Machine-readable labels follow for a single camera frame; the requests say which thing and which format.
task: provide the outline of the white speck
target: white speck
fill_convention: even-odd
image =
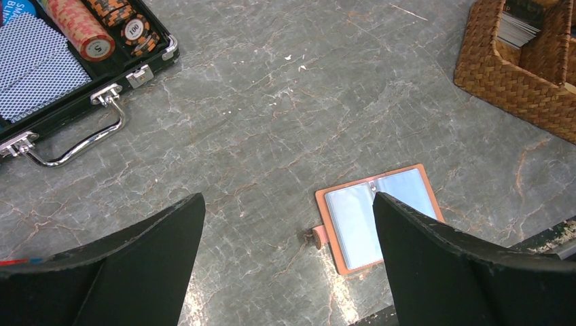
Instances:
[[[407,14],[413,15],[414,17],[420,18],[421,20],[426,20],[426,21],[428,21],[426,18],[420,17],[420,16],[416,15],[415,13],[409,12],[409,11],[406,10],[406,9],[402,9],[402,8],[398,7],[397,5],[393,5],[392,3],[390,4],[390,6],[396,8],[396,9],[398,9],[398,10],[401,10],[401,11],[407,13]]]

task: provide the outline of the wicker basket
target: wicker basket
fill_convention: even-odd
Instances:
[[[520,50],[498,41],[505,0],[472,6],[454,83],[502,110],[576,143],[573,0],[538,0],[543,30]]]

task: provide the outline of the poker chip case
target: poker chip case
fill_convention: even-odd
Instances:
[[[47,10],[43,10],[42,1],[47,1],[50,4],[49,1],[51,0],[31,1],[36,7],[37,17],[42,18],[46,24],[63,35],[70,34],[69,31],[62,31],[58,27],[58,22],[50,18],[50,15],[46,12]],[[82,65],[90,76],[91,81],[18,121],[9,121],[0,116],[0,162],[26,157],[37,165],[44,167],[57,167],[66,164],[84,150],[104,141],[123,128],[127,121],[124,108],[120,104],[121,94],[149,82],[157,72],[171,66],[179,57],[176,38],[166,30],[164,25],[141,0],[78,1],[81,1],[99,21],[100,25],[109,32],[113,38],[112,43],[115,46],[112,47],[113,53],[107,56],[105,60],[86,60],[86,53],[81,53],[77,49],[79,44],[73,44],[73,42],[68,41],[68,50]],[[124,31],[122,31],[123,24],[114,22],[114,26],[107,26],[108,22],[111,21],[110,17],[112,19],[117,17],[126,19],[126,26],[130,28],[134,25],[143,26],[144,24],[127,23],[129,19],[134,19],[121,17],[121,14],[124,14],[127,10],[120,12],[121,14],[116,16],[108,16],[101,19],[99,14],[102,14],[102,12],[96,10],[93,4],[98,1],[129,3],[129,6],[131,6],[130,13],[126,14],[126,16],[134,13],[133,17],[137,16],[138,19],[143,20],[142,22],[145,23],[146,28],[149,30],[146,33],[149,33],[149,35],[147,37],[146,35],[140,37],[139,35],[134,35],[131,39],[126,39]],[[134,31],[127,31],[127,33],[132,35]],[[133,44],[133,39],[141,39],[142,44],[130,46]],[[57,158],[43,158],[35,151],[36,146],[41,146],[43,139],[48,138],[59,128],[102,108],[114,111],[118,117],[115,123],[103,129],[95,130],[93,134],[79,140],[76,145]]]

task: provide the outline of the marble table surface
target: marble table surface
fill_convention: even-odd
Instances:
[[[0,164],[0,259],[84,245],[202,192],[180,325],[348,325],[392,295],[383,264],[342,277],[316,250],[318,189],[422,163],[447,223],[504,246],[576,215],[576,147],[452,83],[471,0],[147,3],[181,58],[70,165]]]

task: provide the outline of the chrome handle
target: chrome handle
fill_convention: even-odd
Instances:
[[[70,160],[77,157],[83,151],[97,143],[100,143],[103,139],[124,127],[126,124],[126,115],[124,114],[124,110],[122,110],[120,105],[116,102],[116,100],[120,98],[119,93],[121,90],[121,86],[113,84],[90,97],[92,104],[100,103],[104,107],[111,105],[112,109],[118,115],[118,120],[114,124],[91,134],[78,144],[72,146],[72,148],[66,151],[61,157],[53,160],[44,160],[38,153],[36,153],[36,151],[34,151],[35,144],[32,141],[37,139],[38,135],[30,131],[0,145],[0,154],[3,156],[26,156],[32,162],[47,168],[62,166],[67,162],[70,162]]]

